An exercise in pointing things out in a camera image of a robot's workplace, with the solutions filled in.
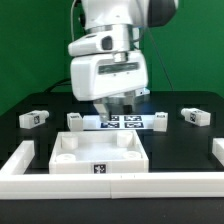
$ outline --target small white block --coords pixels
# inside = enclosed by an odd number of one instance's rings
[[[67,114],[67,123],[70,131],[83,131],[83,120],[79,113]]]
[[[212,153],[224,166],[224,138],[213,139]]]
[[[128,148],[133,144],[133,133],[120,131],[117,133],[117,146]]]
[[[155,114],[153,130],[166,132],[167,130],[167,122],[168,122],[168,113],[159,112]]]
[[[73,150],[78,148],[78,136],[62,136],[61,137],[61,147],[65,150]]]
[[[181,114],[185,117],[185,121],[198,126],[210,125],[211,114],[197,108],[184,108]]]
[[[38,111],[34,110],[27,114],[19,116],[20,128],[31,129],[41,124],[44,124],[46,118],[49,117],[49,112],[46,110]]]

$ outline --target white panel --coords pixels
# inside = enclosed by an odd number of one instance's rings
[[[213,139],[212,153],[224,166],[224,138]]]
[[[24,174],[34,157],[34,142],[23,141],[6,164],[2,167],[0,174],[16,175]]]
[[[110,176],[17,175],[0,178],[0,199],[110,198]]]
[[[223,173],[122,174],[111,181],[112,198],[223,197]]]

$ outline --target white plastic frame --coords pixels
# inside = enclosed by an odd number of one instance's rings
[[[27,164],[33,147],[29,151],[22,146],[20,161],[25,157]],[[151,197],[224,197],[224,173],[0,175],[4,200]]]

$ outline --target white box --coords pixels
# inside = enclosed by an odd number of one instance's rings
[[[49,162],[50,174],[147,173],[148,167],[135,130],[58,133]]]

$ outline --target white cube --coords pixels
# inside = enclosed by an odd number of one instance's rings
[[[117,133],[117,146],[128,148],[133,144],[133,133],[129,131],[121,131]]]
[[[100,128],[101,121],[99,116],[84,116],[83,117],[83,129],[84,130],[91,130]]]
[[[153,130],[166,132],[167,130],[168,113],[159,112],[155,114]]]
[[[79,113],[67,114],[67,123],[70,131],[83,131],[83,120]]]

